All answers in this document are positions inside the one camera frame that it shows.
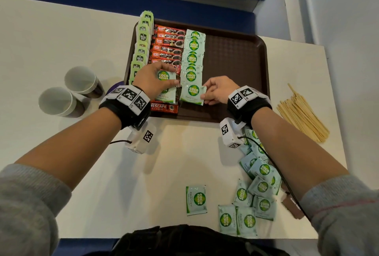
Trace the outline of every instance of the forearm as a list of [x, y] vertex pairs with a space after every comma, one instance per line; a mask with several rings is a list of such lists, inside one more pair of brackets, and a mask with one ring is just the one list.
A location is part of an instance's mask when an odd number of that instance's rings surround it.
[[258, 110], [251, 125], [295, 196], [348, 171], [308, 136], [269, 108]]
[[16, 163], [41, 169], [74, 189], [121, 129], [107, 108], [50, 137]]

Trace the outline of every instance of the bundle of wooden stirrers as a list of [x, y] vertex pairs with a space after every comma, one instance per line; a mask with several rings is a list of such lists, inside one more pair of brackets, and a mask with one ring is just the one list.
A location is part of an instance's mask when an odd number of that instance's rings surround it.
[[308, 102], [298, 94], [290, 84], [293, 92], [291, 99], [281, 101], [277, 109], [282, 117], [297, 129], [318, 143], [324, 143], [329, 137], [329, 130], [317, 118]]

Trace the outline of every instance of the brown tray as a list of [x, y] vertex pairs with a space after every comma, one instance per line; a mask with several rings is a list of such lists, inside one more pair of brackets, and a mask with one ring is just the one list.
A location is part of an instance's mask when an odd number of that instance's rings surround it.
[[[155, 19], [154, 23], [179, 29], [192, 29], [206, 34], [203, 83], [211, 77], [226, 75], [240, 86], [249, 85], [270, 96], [266, 44], [260, 37], [161, 19]], [[130, 62], [136, 39], [134, 29], [126, 65], [125, 84], [129, 79]], [[225, 104], [201, 106], [184, 101], [179, 102], [178, 114], [152, 111], [151, 116], [205, 122], [221, 122], [225, 117], [230, 117]]]

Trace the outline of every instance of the black cable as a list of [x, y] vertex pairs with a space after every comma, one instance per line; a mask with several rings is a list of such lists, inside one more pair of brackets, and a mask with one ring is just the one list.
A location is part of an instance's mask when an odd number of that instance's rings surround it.
[[[253, 141], [255, 144], [257, 144], [257, 145], [260, 147], [260, 145], [258, 144], [258, 142], [255, 141], [254, 139], [251, 139], [250, 137], [247, 137], [247, 136], [240, 136], [240, 137], [238, 137], [238, 139], [241, 139], [241, 138], [249, 139], [249, 140]], [[262, 147], [261, 147], [261, 149], [262, 149], [262, 151], [266, 154], [266, 156], [268, 157], [268, 159], [271, 160], [272, 165], [273, 165], [273, 166], [276, 168], [276, 170], [279, 172], [279, 175], [282, 177], [282, 181], [283, 181], [284, 184], [287, 186], [287, 188], [288, 188], [288, 190], [290, 191], [290, 193], [291, 193], [293, 199], [296, 201], [296, 204], [299, 206], [300, 210], [304, 213], [304, 215], [306, 216], [306, 218], [307, 218], [307, 219], [309, 220], [309, 222], [310, 222], [310, 219], [309, 219], [308, 215], [307, 215], [306, 212], [303, 210], [303, 208], [300, 206], [299, 201], [297, 200], [295, 194], [292, 192], [292, 189], [291, 189], [291, 187], [288, 185], [288, 182], [287, 182], [286, 179], [284, 178], [282, 172], [281, 172], [281, 171], [279, 170], [279, 168], [276, 166], [276, 164], [275, 164], [275, 162], [272, 160], [272, 158], [266, 153], [266, 151], [265, 151]]]
[[117, 140], [117, 141], [112, 141], [110, 144], [117, 143], [117, 142], [127, 142], [127, 143], [131, 144], [131, 141], [129, 141], [129, 140]]

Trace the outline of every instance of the black bag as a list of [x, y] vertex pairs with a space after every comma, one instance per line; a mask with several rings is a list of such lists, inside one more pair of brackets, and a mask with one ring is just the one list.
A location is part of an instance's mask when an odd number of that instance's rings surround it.
[[200, 226], [157, 226], [125, 234], [111, 252], [87, 256], [289, 256], [283, 250], [260, 244], [262, 241], [224, 235]]

